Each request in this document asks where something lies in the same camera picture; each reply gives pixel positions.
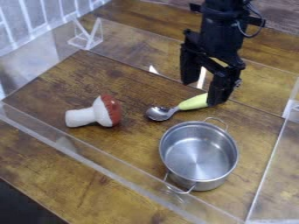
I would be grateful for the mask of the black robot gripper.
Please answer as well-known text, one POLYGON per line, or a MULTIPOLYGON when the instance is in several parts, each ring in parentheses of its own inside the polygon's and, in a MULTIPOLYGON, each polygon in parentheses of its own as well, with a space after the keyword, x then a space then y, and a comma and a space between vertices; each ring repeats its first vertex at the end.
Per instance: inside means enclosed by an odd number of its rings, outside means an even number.
POLYGON ((247 24, 235 19, 216 20, 201 14, 200 31, 185 29, 180 52, 181 83, 188 85, 200 78, 201 67, 215 73, 209 83, 207 103, 216 106, 224 103, 241 83, 240 70, 245 65, 239 57, 243 44, 243 31, 247 24), (216 58, 228 67, 224 70, 212 60, 216 58))

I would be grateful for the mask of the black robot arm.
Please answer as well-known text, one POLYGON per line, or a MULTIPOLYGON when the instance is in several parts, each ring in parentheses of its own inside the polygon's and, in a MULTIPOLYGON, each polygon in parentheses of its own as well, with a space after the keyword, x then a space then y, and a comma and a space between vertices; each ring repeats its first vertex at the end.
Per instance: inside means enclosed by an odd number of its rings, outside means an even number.
POLYGON ((185 29, 180 50, 181 83, 200 78, 200 68, 212 74, 207 104, 221 104, 240 83, 245 63, 239 57, 243 44, 241 28, 247 28, 248 10, 241 0, 204 0, 193 5, 201 13, 200 31, 185 29))

